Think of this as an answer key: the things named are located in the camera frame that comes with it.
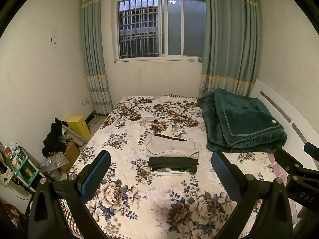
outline flower pattern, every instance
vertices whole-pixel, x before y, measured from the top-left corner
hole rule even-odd
[[[150,132],[199,142],[202,150],[196,175],[152,175],[144,146]],[[93,199],[86,203],[110,238],[209,239],[222,228],[236,202],[220,183],[211,165],[212,153],[205,146],[205,124],[196,99],[127,97],[103,122],[70,173],[78,174],[101,150],[110,153],[111,165]],[[226,157],[257,179],[272,181],[276,177],[266,153]],[[259,208],[260,203],[242,235],[249,233]]]

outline wall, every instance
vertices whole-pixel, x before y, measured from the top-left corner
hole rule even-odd
[[[177,94],[197,96],[202,63],[144,60],[114,63],[112,0],[101,0],[102,42],[107,80],[113,105],[125,96]]]
[[[258,0],[258,79],[288,100],[319,133],[319,36],[293,0]]]
[[[0,39],[0,140],[19,142],[37,163],[55,117],[92,112],[89,104],[82,106],[90,92],[80,10],[81,0],[28,0]],[[0,197],[5,189],[0,185]]]

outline clear plastic bag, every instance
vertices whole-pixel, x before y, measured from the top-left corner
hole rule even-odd
[[[42,169],[45,173],[50,172],[52,170],[58,169],[63,165],[68,164],[69,161],[66,159],[62,152],[58,152],[51,158],[46,159],[41,165],[40,169]]]

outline white garment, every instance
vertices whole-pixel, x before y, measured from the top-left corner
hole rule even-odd
[[[144,141],[147,157],[186,157],[198,159],[198,150],[201,150],[199,142],[180,141],[149,133]]]
[[[151,172],[151,174],[154,174],[154,175],[161,175],[161,176],[189,176],[189,172],[181,172],[181,171],[175,171],[175,173],[173,173],[174,171],[172,172]]]

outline striped curtain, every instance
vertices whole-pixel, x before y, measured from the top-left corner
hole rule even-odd
[[[259,39],[257,0],[206,0],[199,97],[217,88],[249,95],[256,81]]]
[[[87,81],[95,111],[107,115],[113,106],[103,58],[101,0],[82,0],[81,28]]]

